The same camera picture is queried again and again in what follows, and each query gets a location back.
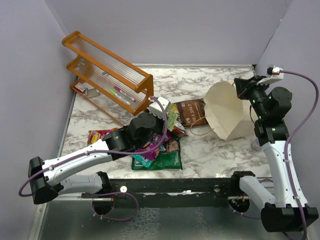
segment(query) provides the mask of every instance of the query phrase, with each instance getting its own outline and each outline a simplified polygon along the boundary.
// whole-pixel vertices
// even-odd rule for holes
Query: marble tabletop
[[[219,81],[232,82],[234,78],[250,78],[251,68],[143,68],[152,74],[154,95],[167,98],[172,103],[203,98],[208,89]],[[107,112],[125,124],[130,115],[122,107],[104,96],[92,98]],[[120,127],[105,113],[77,94],[69,119],[62,155],[87,146],[89,131]],[[205,133],[210,127],[195,128]],[[252,171],[259,178],[271,177],[268,161],[263,152],[251,149],[254,135],[225,141],[213,131],[204,136],[196,136],[187,129],[188,136],[182,137],[181,161],[183,170],[133,171],[132,157],[126,156],[116,161],[93,166],[78,173],[91,175],[98,171],[108,173],[111,179],[155,179],[155,178],[228,178],[234,171]]]

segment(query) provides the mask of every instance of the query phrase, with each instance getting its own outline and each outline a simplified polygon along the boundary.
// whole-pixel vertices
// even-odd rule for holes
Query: marker
[[[118,94],[116,94],[115,91],[113,91],[112,89],[109,90],[110,93],[112,93],[113,95],[115,95],[118,99],[122,100],[125,104],[131,105],[130,102],[128,102],[127,100],[125,100],[123,97],[119,96]]]
[[[136,102],[136,100],[132,96],[130,96],[129,94],[126,94],[124,91],[121,90],[120,87],[114,86],[114,89],[122,93],[123,95],[125,95],[127,98],[131,99],[131,101]]]

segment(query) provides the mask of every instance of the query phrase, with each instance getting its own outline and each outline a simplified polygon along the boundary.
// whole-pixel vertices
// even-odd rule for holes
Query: green snack bag
[[[166,151],[159,152],[156,159],[152,162],[150,167],[143,166],[138,160],[132,158],[132,170],[161,170],[161,169],[181,169],[180,156],[180,137],[174,137],[167,141],[164,145]]]

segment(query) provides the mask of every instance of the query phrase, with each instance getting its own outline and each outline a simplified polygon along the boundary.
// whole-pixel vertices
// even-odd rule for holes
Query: brown snack bag
[[[178,121],[185,127],[190,127],[196,120],[203,118],[205,114],[204,99],[179,101],[174,103],[178,109]],[[205,118],[197,121],[194,126],[207,125],[208,122]]]

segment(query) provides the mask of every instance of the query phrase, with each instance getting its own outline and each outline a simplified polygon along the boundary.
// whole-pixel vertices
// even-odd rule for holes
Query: wall
[[[0,35],[0,239],[25,240],[36,208],[18,190],[31,158],[57,155],[75,78],[43,0],[1,1]]]
[[[46,0],[63,30],[138,64],[257,64],[292,0]]]
[[[267,66],[280,64],[286,70],[305,74],[320,86],[320,1],[294,0],[256,67],[265,75]],[[279,83],[293,93],[292,109],[285,121],[292,132],[315,99],[313,86],[303,78],[285,74]],[[292,140],[294,165],[309,203],[320,212],[320,104]],[[320,220],[315,223],[320,236]]]

